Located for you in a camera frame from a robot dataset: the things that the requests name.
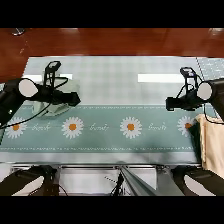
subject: table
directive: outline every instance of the table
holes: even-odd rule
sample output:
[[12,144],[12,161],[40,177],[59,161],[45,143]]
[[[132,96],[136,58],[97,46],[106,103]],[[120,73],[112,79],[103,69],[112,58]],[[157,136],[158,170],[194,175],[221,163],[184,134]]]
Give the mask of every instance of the table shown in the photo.
[[[16,139],[4,134],[0,147],[1,162],[198,163],[191,138],[184,127],[202,110],[168,112],[165,99],[168,96],[175,97],[183,86],[179,72],[181,67],[192,67],[205,78],[200,63],[202,67],[207,66],[209,63],[206,60],[210,59],[152,56],[31,57],[23,75],[41,75],[53,60],[62,63],[59,74],[72,74],[72,79],[79,82],[82,102],[57,117],[31,120],[24,134]],[[138,74],[148,74],[151,81],[158,77],[160,79],[156,83],[142,83],[138,82]],[[31,108],[32,104],[25,102],[14,117],[29,118],[32,115]],[[207,107],[207,114],[214,114],[211,106]],[[80,135],[75,138],[70,132],[63,133],[62,130],[62,125],[71,121],[82,123]],[[134,127],[137,127],[135,134],[128,134],[127,128],[133,131]]]

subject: white disc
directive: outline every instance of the white disc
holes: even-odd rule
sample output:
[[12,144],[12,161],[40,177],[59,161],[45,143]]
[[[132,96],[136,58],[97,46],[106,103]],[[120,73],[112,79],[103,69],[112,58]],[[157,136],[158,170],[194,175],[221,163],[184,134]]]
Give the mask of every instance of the white disc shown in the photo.
[[22,79],[19,83],[19,91],[25,97],[32,97],[38,89],[30,79]]
[[203,100],[208,100],[212,95],[212,87],[204,82],[198,87],[197,96]]

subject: wooden floor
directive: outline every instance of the wooden floor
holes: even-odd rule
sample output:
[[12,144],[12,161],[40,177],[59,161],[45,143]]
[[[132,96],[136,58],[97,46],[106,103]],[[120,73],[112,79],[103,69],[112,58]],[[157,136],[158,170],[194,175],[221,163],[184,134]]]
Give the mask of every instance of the wooden floor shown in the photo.
[[221,28],[0,28],[0,82],[21,77],[30,56],[157,55],[224,57]]

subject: tan fabric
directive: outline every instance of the tan fabric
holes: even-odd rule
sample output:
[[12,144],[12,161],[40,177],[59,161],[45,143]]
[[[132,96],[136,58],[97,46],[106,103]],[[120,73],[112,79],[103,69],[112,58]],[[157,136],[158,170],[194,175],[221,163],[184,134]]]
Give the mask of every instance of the tan fabric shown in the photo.
[[[222,119],[207,117],[223,123]],[[224,125],[208,122],[204,114],[199,114],[196,120],[200,123],[202,167],[224,178]]]

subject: flower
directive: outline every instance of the flower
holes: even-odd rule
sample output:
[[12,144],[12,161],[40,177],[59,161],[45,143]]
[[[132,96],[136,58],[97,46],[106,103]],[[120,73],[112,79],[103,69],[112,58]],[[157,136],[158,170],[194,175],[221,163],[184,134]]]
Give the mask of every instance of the flower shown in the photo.
[[78,117],[70,117],[63,122],[62,131],[64,132],[63,135],[66,135],[66,138],[70,137],[70,139],[75,138],[82,134],[83,130],[83,121]]
[[123,119],[120,127],[120,131],[123,131],[123,135],[130,139],[139,136],[141,134],[140,130],[142,130],[140,121],[134,117],[126,117],[126,119]]
[[[14,123],[18,123],[23,121],[22,117],[14,117],[9,123],[8,125],[14,124]],[[27,128],[26,122],[21,123],[21,124],[16,124],[13,125],[11,127],[8,127],[5,129],[6,131],[6,135],[8,135],[8,138],[17,138],[18,136],[23,134],[23,131],[25,131]]]
[[178,121],[178,130],[182,132],[182,135],[184,135],[185,137],[189,136],[189,132],[188,132],[188,128],[190,128],[194,123],[194,118],[191,119],[190,117],[182,117],[181,119],[179,119]]

